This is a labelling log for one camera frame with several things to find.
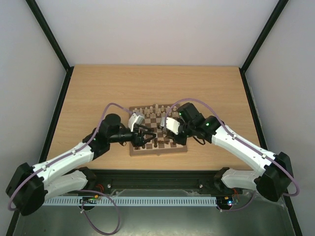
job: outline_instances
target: gray floor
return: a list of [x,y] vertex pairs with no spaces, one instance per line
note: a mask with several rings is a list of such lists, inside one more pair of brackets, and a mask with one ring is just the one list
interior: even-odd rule
[[[287,210],[261,199],[245,210],[220,213],[215,207],[120,207],[122,224],[116,236],[293,236]],[[117,223],[113,207],[99,206],[88,215],[99,229]],[[76,206],[43,206],[20,217],[15,236],[97,236]]]

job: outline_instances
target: gray wall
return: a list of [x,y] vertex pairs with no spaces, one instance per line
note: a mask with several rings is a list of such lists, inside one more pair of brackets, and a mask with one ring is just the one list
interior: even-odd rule
[[5,194],[18,165],[38,161],[65,71],[23,0],[0,7],[0,235],[12,212]]
[[241,66],[278,0],[37,0],[70,64]]
[[292,201],[306,236],[315,231],[314,12],[313,0],[289,1],[247,72],[269,149],[291,157],[301,186]]

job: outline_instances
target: chessboard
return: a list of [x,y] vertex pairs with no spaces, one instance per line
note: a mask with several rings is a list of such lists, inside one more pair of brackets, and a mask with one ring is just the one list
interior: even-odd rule
[[[140,112],[144,114],[145,119],[141,123],[142,125],[153,128],[153,132],[156,133],[157,137],[151,140],[149,143],[142,147],[133,147],[130,143],[129,152],[130,156],[141,156],[141,155],[160,155],[177,152],[187,152],[187,145],[183,146],[173,142],[165,137],[159,124],[161,119],[165,117],[166,111],[172,106],[172,104],[162,105],[149,105],[149,106],[136,106],[130,107],[129,110],[132,112]],[[178,118],[177,107],[175,106],[172,112],[169,113],[168,117]]]

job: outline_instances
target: black metal frame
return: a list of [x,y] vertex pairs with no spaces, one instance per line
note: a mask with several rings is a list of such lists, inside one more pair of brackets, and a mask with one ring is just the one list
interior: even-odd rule
[[[55,108],[55,112],[52,117],[52,121],[48,130],[48,134],[45,140],[45,144],[39,159],[39,162],[43,162],[46,160],[49,148],[52,142],[52,138],[54,136],[56,126],[58,123],[58,119],[61,113],[61,109],[63,106],[63,102],[65,99],[65,95],[69,86],[69,82],[71,79],[71,75],[73,72],[74,67],[71,67],[67,62],[63,52],[61,51],[60,46],[58,45],[53,33],[51,32],[43,14],[41,13],[37,3],[35,0],[26,0],[30,9],[32,10],[35,18],[37,19],[38,23],[40,24],[41,28],[43,29],[46,37],[48,38],[49,42],[51,43],[53,49],[55,50],[60,62],[62,63],[64,69],[66,70],[66,76],[64,79],[64,83],[62,86],[61,93],[59,95],[57,105]],[[250,106],[250,110],[252,113],[252,118],[254,121],[254,125],[256,128],[256,132],[258,135],[259,143],[262,148],[267,149],[267,144],[261,129],[261,124],[258,119],[257,110],[254,105],[252,94],[248,85],[248,81],[246,79],[246,71],[249,68],[251,62],[253,61],[254,57],[256,56],[257,52],[259,51],[261,45],[263,44],[264,40],[266,39],[267,35],[269,34],[270,30],[272,29],[273,25],[275,24],[276,20],[280,16],[282,10],[284,9],[288,0],[279,0],[275,9],[273,10],[271,16],[269,17],[265,27],[263,28],[261,34],[259,35],[257,41],[255,42],[250,54],[248,55],[247,59],[244,62],[242,68],[240,68],[240,74],[242,77],[244,89],[246,92],[247,100]],[[165,188],[165,189],[195,189],[200,190],[199,185],[203,184],[203,181],[207,179],[213,178],[216,171],[107,171],[107,170],[94,170],[94,172],[103,179],[103,181],[108,181],[110,184],[114,184],[116,189],[123,189],[123,188],[133,188],[133,186],[142,187],[149,187],[149,188]],[[220,195],[219,192],[215,192],[215,189],[208,188],[211,190],[212,194]],[[289,211],[289,216],[291,218],[291,222],[297,236],[301,236],[302,232],[297,221],[294,208],[291,202],[290,197],[284,197],[285,204]],[[9,225],[7,236],[11,236],[14,233],[15,226],[17,220],[19,218],[19,213],[14,212],[12,217],[11,223]]]

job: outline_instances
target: wooden table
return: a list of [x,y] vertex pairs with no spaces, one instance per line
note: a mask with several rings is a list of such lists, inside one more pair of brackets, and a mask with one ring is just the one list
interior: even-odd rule
[[[96,127],[104,107],[167,104],[182,98],[209,104],[234,131],[259,145],[238,67],[77,65],[64,100],[48,160],[71,149]],[[205,117],[210,112],[195,104]],[[128,113],[110,113],[127,124]],[[250,169],[243,161],[212,144],[188,140],[188,152],[130,157],[129,147],[112,144],[110,151],[85,164],[91,169],[219,170]]]

